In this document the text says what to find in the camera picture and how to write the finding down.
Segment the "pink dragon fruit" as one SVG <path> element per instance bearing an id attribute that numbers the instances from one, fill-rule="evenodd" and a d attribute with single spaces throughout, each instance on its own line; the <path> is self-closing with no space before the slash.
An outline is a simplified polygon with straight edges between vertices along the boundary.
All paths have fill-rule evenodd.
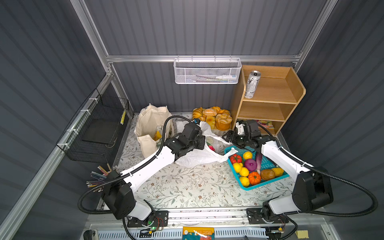
<path id="1" fill-rule="evenodd" d="M 214 152 L 215 151 L 215 148 L 211 145 L 208 145 L 208 147 Z"/>

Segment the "white plastic grocery bag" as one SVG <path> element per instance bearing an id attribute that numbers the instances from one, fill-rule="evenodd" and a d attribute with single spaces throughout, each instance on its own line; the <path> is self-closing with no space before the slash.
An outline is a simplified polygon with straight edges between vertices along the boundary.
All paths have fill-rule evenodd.
<path id="1" fill-rule="evenodd" d="M 210 164 L 214 162 L 226 162 L 228 158 L 237 154 L 238 150 L 231 143 L 223 140 L 220 134 L 223 132 L 212 130 L 206 122 L 200 122 L 200 128 L 206 137 L 205 148 L 203 150 L 194 149 L 185 156 L 176 160 L 176 164 L 186 168 L 194 168 L 198 165 Z M 208 145 L 215 148 L 213 152 Z"/>

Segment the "cream canvas tote bag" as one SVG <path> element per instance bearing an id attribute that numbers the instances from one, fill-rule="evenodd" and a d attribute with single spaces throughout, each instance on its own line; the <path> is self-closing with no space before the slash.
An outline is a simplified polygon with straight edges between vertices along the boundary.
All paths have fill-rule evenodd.
<path id="1" fill-rule="evenodd" d="M 140 111 L 134 133 L 145 158 L 158 150 L 161 139 L 155 140 L 155 135 L 158 130 L 163 135 L 164 123 L 171 115 L 167 106 L 156 107 L 149 104 Z"/>

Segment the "yellow snack packet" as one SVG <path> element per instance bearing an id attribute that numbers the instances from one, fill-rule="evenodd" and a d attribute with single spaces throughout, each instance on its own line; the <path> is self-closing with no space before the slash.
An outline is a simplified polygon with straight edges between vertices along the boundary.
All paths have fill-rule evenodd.
<path id="1" fill-rule="evenodd" d="M 154 135 L 154 141 L 158 141 L 162 138 L 162 134 L 159 132 L 159 131 L 156 131 L 155 135 Z"/>

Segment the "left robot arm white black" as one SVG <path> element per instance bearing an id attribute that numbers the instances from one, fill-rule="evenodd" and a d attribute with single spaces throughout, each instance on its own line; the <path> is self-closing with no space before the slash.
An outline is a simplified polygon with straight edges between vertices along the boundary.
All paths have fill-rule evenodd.
<path id="1" fill-rule="evenodd" d="M 169 139 L 162 139 L 159 149 L 134 167 L 121 173 L 111 171 L 106 182 L 82 194 L 78 200 L 81 212 L 90 215 L 113 214 L 117 220 L 136 218 L 144 226 L 151 225 L 156 218 L 155 209 L 147 201 L 135 199 L 134 193 L 149 178 L 164 167 L 174 163 L 187 153 L 203 150 L 206 138 L 200 127 L 200 119 L 187 121 L 181 133 Z M 89 210 L 83 206 L 87 195 L 102 190 L 102 199 L 108 210 Z"/>

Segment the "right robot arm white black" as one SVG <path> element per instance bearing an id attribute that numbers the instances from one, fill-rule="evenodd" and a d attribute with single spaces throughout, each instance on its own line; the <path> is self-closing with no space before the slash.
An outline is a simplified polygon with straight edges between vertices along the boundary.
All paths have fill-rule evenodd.
<path id="1" fill-rule="evenodd" d="M 256 120 L 237 122 L 233 130 L 223 135 L 223 139 L 244 149 L 250 147 L 281 167 L 294 181 L 294 190 L 290 195 L 277 197 L 263 203 L 260 215 L 265 222 L 271 223 L 280 215 L 310 213 L 330 217 L 361 217 L 373 213 L 379 205 L 375 195 L 366 188 L 334 176 L 323 168 L 315 168 L 287 151 L 270 132 L 262 135 L 262 125 Z M 331 180 L 352 186 L 365 193 L 372 204 L 363 211 L 354 213 L 320 212 L 318 209 L 334 201 Z"/>

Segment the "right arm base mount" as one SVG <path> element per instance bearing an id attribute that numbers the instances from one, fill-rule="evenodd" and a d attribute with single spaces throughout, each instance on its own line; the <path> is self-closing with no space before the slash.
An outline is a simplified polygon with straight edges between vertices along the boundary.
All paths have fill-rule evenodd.
<path id="1" fill-rule="evenodd" d="M 274 215 L 268 217 L 263 213 L 263 208 L 247 208 L 246 215 L 249 224 L 287 224 L 289 220 L 284 215 Z"/>

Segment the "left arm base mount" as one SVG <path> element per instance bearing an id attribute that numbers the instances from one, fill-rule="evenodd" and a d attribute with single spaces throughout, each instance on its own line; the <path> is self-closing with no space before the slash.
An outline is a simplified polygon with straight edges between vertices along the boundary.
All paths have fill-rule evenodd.
<path id="1" fill-rule="evenodd" d="M 169 211 L 154 211 L 145 220 L 141 221 L 138 218 L 128 217 L 128 228 L 160 228 L 166 227 L 169 220 Z"/>

